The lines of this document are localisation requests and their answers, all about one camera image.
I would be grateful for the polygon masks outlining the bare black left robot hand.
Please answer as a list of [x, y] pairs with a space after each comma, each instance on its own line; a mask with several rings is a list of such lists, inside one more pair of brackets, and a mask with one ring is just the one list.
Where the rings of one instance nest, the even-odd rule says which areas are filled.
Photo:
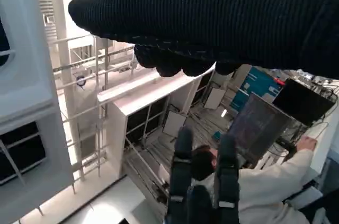
[[220, 139], [213, 199], [206, 187], [192, 185], [192, 141], [193, 132], [182, 127], [174, 145], [164, 223], [239, 223], [235, 138], [227, 133]]

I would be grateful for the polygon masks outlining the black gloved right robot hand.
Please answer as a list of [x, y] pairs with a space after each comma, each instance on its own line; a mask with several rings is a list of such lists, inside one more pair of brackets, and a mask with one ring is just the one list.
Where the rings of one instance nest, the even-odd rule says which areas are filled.
[[338, 78], [338, 0], [72, 0], [68, 12], [164, 77], [252, 65]]

